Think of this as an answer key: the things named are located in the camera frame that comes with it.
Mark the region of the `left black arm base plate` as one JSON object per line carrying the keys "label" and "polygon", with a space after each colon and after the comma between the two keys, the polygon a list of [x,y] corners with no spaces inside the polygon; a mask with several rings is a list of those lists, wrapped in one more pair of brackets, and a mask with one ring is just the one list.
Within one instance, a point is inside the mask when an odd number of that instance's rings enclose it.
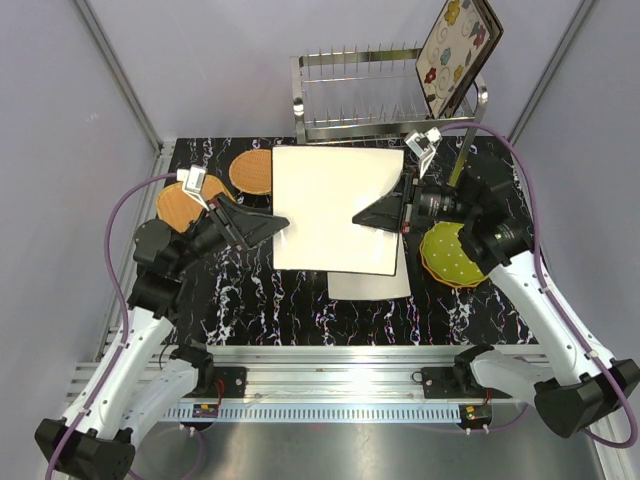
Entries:
{"label": "left black arm base plate", "polygon": [[247,386],[246,367],[226,366],[214,367],[204,374],[197,395],[201,398],[242,399]]}

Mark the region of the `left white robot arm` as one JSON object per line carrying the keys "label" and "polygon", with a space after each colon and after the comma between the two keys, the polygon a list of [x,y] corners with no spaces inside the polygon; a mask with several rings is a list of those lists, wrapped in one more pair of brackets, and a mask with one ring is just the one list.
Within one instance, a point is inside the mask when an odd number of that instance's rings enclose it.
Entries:
{"label": "left white robot arm", "polygon": [[184,232],[161,219],[136,230],[138,273],[130,297],[120,300],[119,339],[62,418],[44,419],[36,429],[47,478],[54,472],[76,479],[125,478],[139,445],[169,409],[189,394],[203,397],[213,390],[213,357],[197,345],[178,346],[146,387],[136,387],[177,323],[185,271],[228,246],[252,249],[288,225],[284,217],[218,194]]}

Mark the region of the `orange polka-dot plate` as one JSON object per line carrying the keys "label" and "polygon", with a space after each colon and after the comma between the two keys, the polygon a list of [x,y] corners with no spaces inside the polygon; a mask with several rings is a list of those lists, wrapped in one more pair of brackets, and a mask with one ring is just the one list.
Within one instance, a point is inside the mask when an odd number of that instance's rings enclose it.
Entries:
{"label": "orange polka-dot plate", "polygon": [[439,283],[441,283],[443,285],[446,285],[448,287],[451,287],[453,289],[474,288],[474,287],[477,287],[478,285],[480,285],[483,281],[487,280],[487,276],[481,276],[476,280],[472,279],[471,281],[464,281],[462,283],[456,282],[456,281],[452,282],[452,281],[443,279],[437,272],[435,272],[434,270],[432,270],[429,267],[424,255],[422,253],[420,253],[420,257],[421,257],[421,264],[422,264],[423,268],[432,276],[432,278],[435,281],[437,281],[437,282],[439,282]]}

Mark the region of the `cream rectangular tray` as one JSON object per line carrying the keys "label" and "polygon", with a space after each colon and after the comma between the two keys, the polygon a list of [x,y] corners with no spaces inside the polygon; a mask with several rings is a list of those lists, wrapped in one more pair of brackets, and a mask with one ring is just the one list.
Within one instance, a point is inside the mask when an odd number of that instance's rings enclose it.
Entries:
{"label": "cream rectangular tray", "polygon": [[329,272],[327,281],[332,300],[383,301],[409,297],[411,287],[402,237],[397,242],[393,275]]}

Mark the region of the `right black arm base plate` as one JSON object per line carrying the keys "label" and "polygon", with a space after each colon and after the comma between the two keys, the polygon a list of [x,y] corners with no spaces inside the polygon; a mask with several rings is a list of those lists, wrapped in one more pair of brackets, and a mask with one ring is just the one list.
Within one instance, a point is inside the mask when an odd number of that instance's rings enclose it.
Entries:
{"label": "right black arm base plate", "polygon": [[411,374],[411,379],[422,390],[426,400],[506,400],[511,396],[483,387],[464,387],[454,376],[452,367],[422,367]]}

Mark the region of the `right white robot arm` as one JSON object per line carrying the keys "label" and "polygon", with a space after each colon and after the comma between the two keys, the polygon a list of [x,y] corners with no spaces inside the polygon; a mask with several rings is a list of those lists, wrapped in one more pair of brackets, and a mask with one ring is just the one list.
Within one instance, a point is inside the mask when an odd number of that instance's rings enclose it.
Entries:
{"label": "right white robot arm", "polygon": [[393,233],[424,233],[431,220],[461,224],[463,253],[506,294],[549,365],[510,358],[489,345],[474,346],[454,358],[454,388],[465,397],[488,390],[506,394],[534,407],[552,432],[569,438],[630,407],[639,367],[631,359],[617,359],[555,290],[539,248],[503,205],[511,187],[509,179],[471,169],[453,187],[429,186],[404,174],[352,221]]}

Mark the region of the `small round orange woven plate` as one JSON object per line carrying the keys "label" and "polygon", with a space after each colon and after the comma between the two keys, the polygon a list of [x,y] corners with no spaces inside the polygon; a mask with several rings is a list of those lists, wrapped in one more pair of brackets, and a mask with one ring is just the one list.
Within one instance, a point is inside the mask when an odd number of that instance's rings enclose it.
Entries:
{"label": "small round orange woven plate", "polygon": [[272,190],[271,151],[255,149],[238,155],[229,167],[231,184],[252,195],[269,195]]}

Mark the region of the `green polka-dot plate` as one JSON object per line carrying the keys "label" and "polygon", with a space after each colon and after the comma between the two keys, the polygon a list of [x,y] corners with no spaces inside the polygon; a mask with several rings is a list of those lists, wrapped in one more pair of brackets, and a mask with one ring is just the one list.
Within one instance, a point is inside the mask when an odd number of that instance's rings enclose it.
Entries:
{"label": "green polka-dot plate", "polygon": [[464,282],[486,276],[465,254],[458,239],[463,225],[454,222],[439,222],[432,226],[420,243],[429,267],[443,279]]}

